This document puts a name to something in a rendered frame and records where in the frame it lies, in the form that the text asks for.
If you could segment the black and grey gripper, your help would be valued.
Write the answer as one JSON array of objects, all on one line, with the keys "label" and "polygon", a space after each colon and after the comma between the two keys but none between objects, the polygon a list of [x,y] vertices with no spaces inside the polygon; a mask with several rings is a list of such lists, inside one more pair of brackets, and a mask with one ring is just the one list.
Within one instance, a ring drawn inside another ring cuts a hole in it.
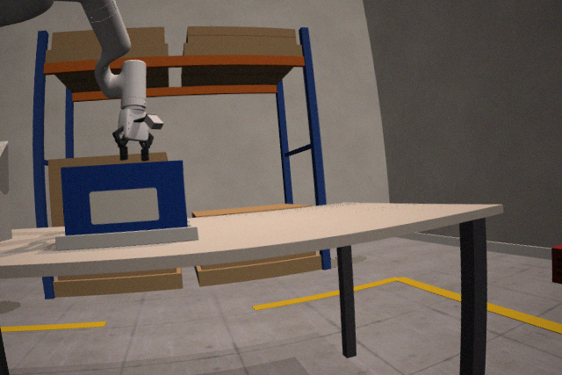
[{"label": "black and grey gripper", "polygon": [[148,125],[145,122],[133,122],[134,120],[141,119],[145,116],[145,109],[140,107],[128,107],[120,111],[118,130],[113,132],[112,135],[118,144],[121,161],[128,159],[126,147],[128,142],[140,143],[142,147],[141,160],[143,162],[149,161],[148,149],[152,144],[154,136],[148,132]]}]

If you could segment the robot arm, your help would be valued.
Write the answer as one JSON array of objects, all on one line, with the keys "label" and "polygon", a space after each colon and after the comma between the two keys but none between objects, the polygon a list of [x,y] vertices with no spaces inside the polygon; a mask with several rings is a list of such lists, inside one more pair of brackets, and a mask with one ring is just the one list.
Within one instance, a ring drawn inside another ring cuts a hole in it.
[{"label": "robot arm", "polygon": [[127,54],[131,42],[115,0],[0,0],[0,27],[24,22],[46,12],[54,1],[79,2],[101,45],[95,67],[97,84],[108,98],[121,97],[121,110],[146,109],[146,63],[125,61],[114,75],[109,64]]}]

